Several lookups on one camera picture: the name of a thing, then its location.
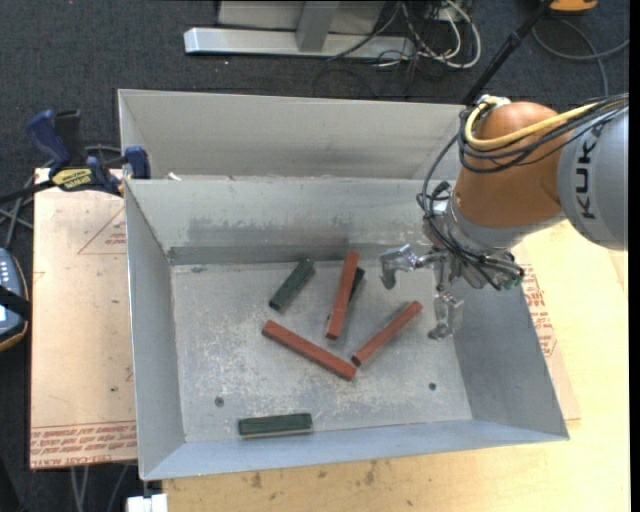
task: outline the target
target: gray metal bin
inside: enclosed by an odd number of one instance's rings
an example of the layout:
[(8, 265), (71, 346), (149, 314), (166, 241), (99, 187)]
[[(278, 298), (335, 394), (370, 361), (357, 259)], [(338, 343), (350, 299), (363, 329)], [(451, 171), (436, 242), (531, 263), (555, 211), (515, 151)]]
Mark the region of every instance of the gray metal bin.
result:
[[(415, 195), (460, 107), (152, 91), (119, 99), (123, 147), (145, 147), (153, 174), (126, 187), (143, 479), (568, 437), (520, 289), (460, 283), (462, 328), (435, 341), (431, 272), (402, 274), (391, 291), (378, 278), (384, 250), (426, 247)], [(440, 174), (455, 178), (455, 152)], [(330, 344), (323, 333), (348, 250), (365, 280)], [(285, 311), (269, 308), (305, 256), (313, 278)], [(412, 300), (422, 313), (352, 381), (261, 334), (273, 319), (349, 360)], [(239, 419), (300, 412), (312, 432), (238, 434)]]

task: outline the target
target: wooden table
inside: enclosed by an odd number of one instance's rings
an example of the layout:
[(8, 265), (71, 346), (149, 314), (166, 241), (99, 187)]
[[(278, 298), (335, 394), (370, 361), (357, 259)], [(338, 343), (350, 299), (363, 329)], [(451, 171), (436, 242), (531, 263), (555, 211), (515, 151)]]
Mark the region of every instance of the wooden table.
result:
[(171, 512), (630, 510), (625, 260), (567, 222), (525, 246), (581, 410), (569, 441), (168, 480)]

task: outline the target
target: dark green block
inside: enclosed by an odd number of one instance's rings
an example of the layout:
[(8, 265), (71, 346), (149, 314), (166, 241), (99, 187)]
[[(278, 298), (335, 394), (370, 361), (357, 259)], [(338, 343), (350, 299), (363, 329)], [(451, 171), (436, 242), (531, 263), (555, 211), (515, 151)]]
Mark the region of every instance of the dark green block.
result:
[(349, 302), (351, 302), (351, 299), (353, 299), (353, 296), (355, 295), (356, 290), (358, 289), (358, 286), (360, 285), (363, 277), (364, 269), (361, 269), (360, 267), (356, 268), (356, 274), (355, 276), (353, 276), (353, 285), (351, 285), (351, 293), (349, 294)]
[(291, 272), (282, 286), (269, 301), (269, 307), (280, 311), (283, 309), (293, 297), (300, 291), (302, 286), (313, 274), (313, 260), (303, 258), (298, 266)]
[(303, 433), (311, 431), (312, 427), (313, 420), (308, 413), (245, 418), (238, 421), (238, 432), (243, 437)]

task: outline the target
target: dark gray carpet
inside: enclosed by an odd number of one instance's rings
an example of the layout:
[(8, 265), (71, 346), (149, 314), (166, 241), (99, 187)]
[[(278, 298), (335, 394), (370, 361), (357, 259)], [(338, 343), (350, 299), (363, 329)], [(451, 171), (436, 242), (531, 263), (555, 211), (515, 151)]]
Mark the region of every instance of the dark gray carpet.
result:
[[(117, 145), (119, 88), (459, 103), (537, 3), (480, 0), (474, 5), (473, 18), (482, 38), (480, 62), (455, 72), (431, 63), (411, 73), (406, 64), (396, 71), (381, 71), (350, 60), (186, 56), (183, 33), (194, 26), (210, 26), (214, 2), (0, 0), (0, 195), (21, 187), (33, 167), (46, 160), (25, 134), (26, 123), (44, 109), (80, 109), (87, 144)], [(562, 19), (603, 51), (629, 37), (630, 1), (603, 0), (584, 16)], [(538, 33), (561, 52), (591, 51), (562, 22), (543, 19)], [(628, 47), (604, 59), (603, 67), (610, 94), (629, 90)], [(566, 110), (602, 95), (603, 82), (594, 61), (551, 55), (529, 35), (485, 91)], [(32, 218), (30, 208), (25, 209), (25, 220)], [(5, 229), (6, 224), (0, 226), (0, 241)], [(17, 230), (13, 252), (30, 275), (29, 230)], [(29, 510), (75, 510), (68, 471), (28, 469), (29, 354), (28, 338), (0, 353), (0, 457)], [(119, 465), (91, 469), (86, 511), (104, 512), (121, 471)], [(135, 469), (130, 469), (119, 498), (141, 490)]]

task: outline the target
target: wooden stick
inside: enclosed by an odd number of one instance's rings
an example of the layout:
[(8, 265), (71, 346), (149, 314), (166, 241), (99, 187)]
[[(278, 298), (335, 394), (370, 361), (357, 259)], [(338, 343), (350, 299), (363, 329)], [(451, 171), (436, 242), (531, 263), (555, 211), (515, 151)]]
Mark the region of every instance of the wooden stick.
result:
[(262, 334), (322, 366), (325, 370), (335, 373), (338, 377), (351, 380), (356, 375), (356, 368), (351, 364), (305, 340), (273, 320), (267, 321), (262, 328)]
[(391, 320), (383, 329), (375, 334), (369, 341), (360, 347), (351, 357), (351, 361), (356, 366), (360, 366), (369, 359), (375, 352), (382, 348), (391, 338), (393, 338), (409, 321), (422, 311), (422, 304), (413, 301), (402, 313)]
[(325, 331), (325, 336), (329, 339), (337, 340), (342, 332), (344, 317), (347, 313), (347, 306), (349, 305), (349, 297), (351, 295), (351, 289), (353, 288), (353, 280), (356, 276), (359, 259), (360, 255), (357, 252), (349, 251), (342, 265), (342, 276), (340, 277), (338, 291), (336, 292), (336, 298), (333, 302), (333, 310), (329, 317), (329, 325)]

